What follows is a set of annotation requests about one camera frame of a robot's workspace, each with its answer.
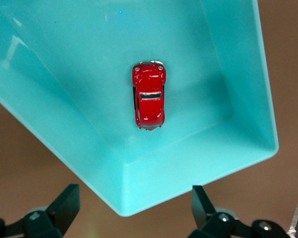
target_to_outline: brown surface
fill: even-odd
[[[265,218],[288,229],[298,201],[298,0],[259,3],[280,150],[206,190],[247,224]],[[119,217],[0,106],[0,217],[12,223],[73,182],[80,184],[81,210],[66,237],[184,238],[195,228],[189,193]]]

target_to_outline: silver bolt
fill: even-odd
[[[264,221],[260,222],[259,226],[266,231],[270,231],[272,229],[272,227],[267,222],[264,222]]]
[[[220,215],[219,215],[219,218],[220,218],[222,221],[224,221],[224,222],[229,221],[228,216],[227,216],[226,214],[224,214],[224,213],[220,214]]]
[[[30,216],[30,220],[34,221],[35,219],[39,218],[40,217],[40,214],[38,214],[37,212],[33,213],[31,216]]]

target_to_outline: toy car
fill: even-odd
[[[164,123],[166,71],[161,62],[140,62],[133,67],[133,90],[137,126],[146,130]]]

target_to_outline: red toy car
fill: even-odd
[[[140,62],[133,67],[136,124],[146,130],[164,123],[164,84],[166,71],[161,62]]]

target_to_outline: teal container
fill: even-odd
[[[153,131],[145,60],[167,71]],[[0,0],[0,103],[122,216],[278,150],[255,0]]]

